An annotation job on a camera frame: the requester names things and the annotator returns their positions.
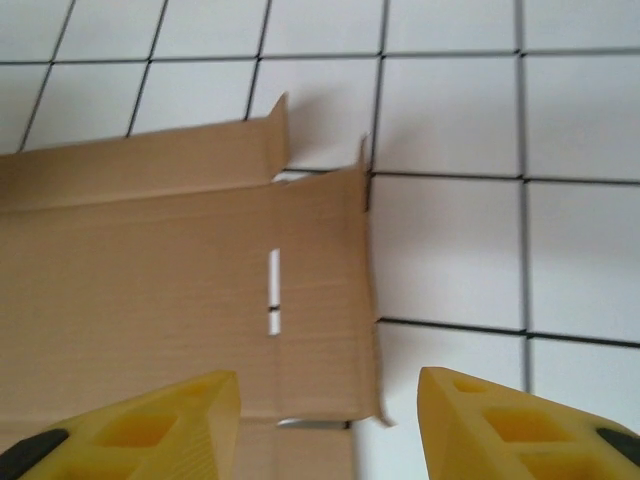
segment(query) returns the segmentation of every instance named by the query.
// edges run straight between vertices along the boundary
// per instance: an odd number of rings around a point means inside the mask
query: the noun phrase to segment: tiled floor
[[[0,152],[246,118],[294,167],[372,140],[390,416],[363,479],[426,478],[418,370],[640,430],[640,0],[0,0]]]

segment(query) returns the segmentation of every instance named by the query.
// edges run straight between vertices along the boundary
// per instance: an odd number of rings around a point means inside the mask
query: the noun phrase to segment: corrugated cardboard
[[[379,415],[364,170],[271,183],[288,161],[284,97],[264,119],[0,157],[0,432],[231,369],[238,478],[351,478],[351,432],[275,426]]]

